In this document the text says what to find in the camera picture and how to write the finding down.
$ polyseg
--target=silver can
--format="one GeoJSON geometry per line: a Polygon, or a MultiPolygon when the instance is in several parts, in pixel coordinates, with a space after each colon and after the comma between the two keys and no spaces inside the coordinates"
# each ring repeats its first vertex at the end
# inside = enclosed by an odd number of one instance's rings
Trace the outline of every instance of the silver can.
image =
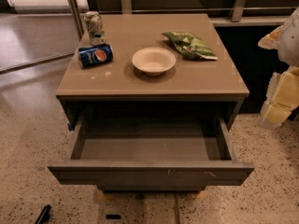
{"type": "Polygon", "coordinates": [[[105,32],[103,30],[103,21],[97,11],[89,11],[84,15],[90,43],[92,46],[105,43],[105,32]]]}

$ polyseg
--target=terrazzo floor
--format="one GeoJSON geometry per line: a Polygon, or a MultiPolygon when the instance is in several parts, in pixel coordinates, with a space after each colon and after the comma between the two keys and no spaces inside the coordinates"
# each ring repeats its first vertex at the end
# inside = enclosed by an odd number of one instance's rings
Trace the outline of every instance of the terrazzo floor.
{"type": "MultiPolygon", "coordinates": [[[[1,67],[78,43],[70,16],[0,14],[0,36],[1,67]]],[[[237,158],[255,165],[240,187],[103,195],[94,186],[60,185],[47,165],[66,158],[73,138],[55,98],[69,61],[0,76],[0,223],[35,223],[47,204],[48,223],[59,224],[299,223],[299,122],[267,131],[256,114],[238,115],[230,131],[237,158]]]]}

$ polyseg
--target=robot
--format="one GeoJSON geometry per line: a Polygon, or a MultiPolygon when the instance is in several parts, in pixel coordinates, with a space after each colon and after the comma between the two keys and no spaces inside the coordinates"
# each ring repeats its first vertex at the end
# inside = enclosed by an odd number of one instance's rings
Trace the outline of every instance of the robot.
{"type": "Polygon", "coordinates": [[[299,7],[284,24],[261,39],[258,46],[278,49],[279,59],[290,67],[270,79],[259,125],[275,130],[299,106],[299,7]]]}

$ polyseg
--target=blue can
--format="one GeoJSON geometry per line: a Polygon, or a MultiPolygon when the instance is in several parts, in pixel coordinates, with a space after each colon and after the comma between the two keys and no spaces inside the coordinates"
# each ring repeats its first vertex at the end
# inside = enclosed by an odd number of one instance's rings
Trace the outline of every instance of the blue can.
{"type": "Polygon", "coordinates": [[[87,68],[112,61],[113,53],[111,46],[104,43],[89,48],[79,48],[78,57],[81,61],[81,67],[87,68]]]}

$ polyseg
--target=table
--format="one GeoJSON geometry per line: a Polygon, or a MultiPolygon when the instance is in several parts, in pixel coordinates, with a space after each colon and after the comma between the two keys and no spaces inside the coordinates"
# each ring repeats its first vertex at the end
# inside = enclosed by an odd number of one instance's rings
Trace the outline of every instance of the table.
{"type": "MultiPolygon", "coordinates": [[[[241,185],[253,164],[239,162],[228,131],[249,91],[205,14],[102,16],[111,63],[81,69],[75,53],[57,90],[75,129],[67,161],[49,169],[62,184],[101,190],[201,190],[241,185]],[[201,37],[215,61],[185,61],[162,35],[201,37]],[[136,51],[160,47],[175,67],[158,77],[136,70],[136,51]]],[[[80,47],[89,46],[85,33],[80,47]]]]}

